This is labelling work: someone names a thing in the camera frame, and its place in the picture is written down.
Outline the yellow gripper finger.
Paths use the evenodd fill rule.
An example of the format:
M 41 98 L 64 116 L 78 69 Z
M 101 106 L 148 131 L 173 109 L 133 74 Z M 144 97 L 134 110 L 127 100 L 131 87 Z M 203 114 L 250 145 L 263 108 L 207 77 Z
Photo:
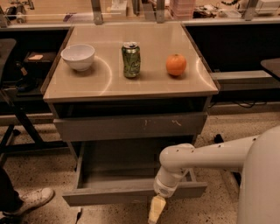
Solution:
M 160 214 L 163 212 L 166 205 L 165 198 L 157 195 L 152 198 L 149 211 L 149 224 L 157 224 Z

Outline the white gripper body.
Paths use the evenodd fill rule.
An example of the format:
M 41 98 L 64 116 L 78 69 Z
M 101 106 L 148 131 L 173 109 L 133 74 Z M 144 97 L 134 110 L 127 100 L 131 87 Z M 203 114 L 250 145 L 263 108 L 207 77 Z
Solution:
M 153 184 L 156 195 L 160 195 L 163 198 L 170 198 L 177 190 L 179 182 L 185 175 L 185 171 L 171 172 L 166 169 L 160 169 Z

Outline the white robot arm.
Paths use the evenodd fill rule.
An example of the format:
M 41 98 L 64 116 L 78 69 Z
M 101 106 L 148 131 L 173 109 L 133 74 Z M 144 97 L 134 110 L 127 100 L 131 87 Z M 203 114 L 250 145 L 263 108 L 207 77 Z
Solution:
M 241 172 L 237 224 L 280 224 L 280 127 L 225 143 L 195 148 L 169 146 L 159 156 L 148 218 L 156 224 L 190 168 L 236 169 Z

